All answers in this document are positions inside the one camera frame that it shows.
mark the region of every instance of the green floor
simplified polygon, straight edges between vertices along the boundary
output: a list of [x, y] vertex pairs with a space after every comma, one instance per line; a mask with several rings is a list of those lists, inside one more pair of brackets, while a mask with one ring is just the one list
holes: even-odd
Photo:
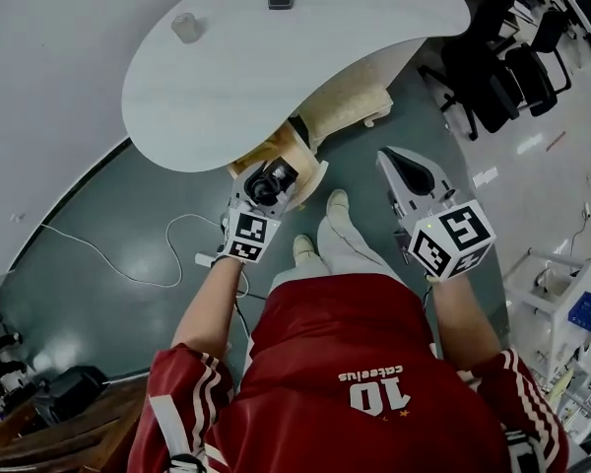
[[[351, 217], [370, 246], [410, 288], [419, 294], [425, 290], [421, 268], [416, 263], [406, 266], [395, 246], [395, 219], [374, 165], [376, 151], [396, 145], [424, 154], [465, 192], [469, 179], [461, 151], [416, 71], [406, 69], [389, 92], [394, 100], [391, 115], [376, 121], [372, 129], [353, 125], [322, 146], [318, 158], [330, 164], [326, 176], [304, 208], [284, 219], [262, 262], [247, 265], [251, 293], [267, 296], [275, 274], [293, 265], [294, 236], [315, 236], [326, 198], [336, 187], [347, 190]], [[177, 275], [164, 242], [166, 224], [189, 212], [218, 220], [230, 187], [224, 169], [179, 173], [152, 164], [130, 147], [68, 202], [53, 226], [93, 242], [134, 278], [172, 283]], [[222, 235], [202, 221], [184, 219], [171, 229], [171, 240], [184, 279], [167, 290], [129, 282], [87, 247], [42, 233], [0, 293], [0, 310], [24, 335], [21, 352], [27, 360], [41, 371], [81, 364], [97, 366], [110, 376], [147, 367], [156, 350], [168, 346], [208, 271], [194, 264], [195, 253], [214, 253]], [[494, 250], [471, 272], [471, 279], [482, 307], [504, 338], [507, 314]], [[253, 327], [264, 302], [245, 298], [240, 305]], [[230, 342], [229, 362], [237, 376], [246, 342], [236, 317]]]

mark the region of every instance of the blue object on cart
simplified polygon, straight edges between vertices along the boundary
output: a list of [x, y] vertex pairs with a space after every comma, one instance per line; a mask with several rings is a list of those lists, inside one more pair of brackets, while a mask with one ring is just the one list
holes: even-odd
[[591, 331], [591, 293], [586, 291], [569, 311], [569, 322]]

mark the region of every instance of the white shoe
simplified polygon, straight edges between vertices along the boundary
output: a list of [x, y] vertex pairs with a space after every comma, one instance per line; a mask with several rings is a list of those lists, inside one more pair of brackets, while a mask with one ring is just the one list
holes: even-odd
[[295, 266], [302, 264], [306, 259], [315, 255], [313, 242], [306, 235], [298, 235], [294, 240], [294, 261]]
[[326, 215], [333, 216], [347, 216], [350, 208], [348, 202], [348, 194], [344, 189], [335, 189], [328, 197], [326, 202]]

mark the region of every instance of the red jersey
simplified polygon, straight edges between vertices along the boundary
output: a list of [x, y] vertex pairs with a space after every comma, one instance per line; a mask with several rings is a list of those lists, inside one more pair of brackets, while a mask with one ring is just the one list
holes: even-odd
[[[558, 418], [516, 352], [458, 373], [433, 354], [422, 303], [383, 275], [287, 282], [252, 334], [240, 391], [223, 363], [183, 345], [157, 353], [148, 396], [170, 395], [208, 471], [509, 472], [504, 431], [538, 440], [564, 471]], [[130, 473], [168, 451], [149, 399]]]

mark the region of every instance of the office chair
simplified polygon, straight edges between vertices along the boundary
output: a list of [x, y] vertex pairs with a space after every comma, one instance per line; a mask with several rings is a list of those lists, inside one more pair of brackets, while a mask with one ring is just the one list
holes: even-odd
[[[557, 10], [546, 12], [531, 45], [510, 49], [501, 60], [487, 45], [497, 38], [505, 13], [513, 0], [483, 0], [469, 29], [447, 42], [441, 58], [446, 75], [425, 65], [419, 73], [432, 76], [453, 92], [445, 95], [443, 112], [456, 103], [464, 106], [471, 125], [469, 138], [477, 140], [477, 116], [491, 133], [508, 120], [516, 119], [520, 110], [529, 108], [533, 116], [550, 110], [558, 102], [557, 94], [571, 87], [564, 63], [556, 47], [566, 28], [564, 15]], [[553, 52], [566, 79], [565, 86], [554, 90], [538, 52]]]

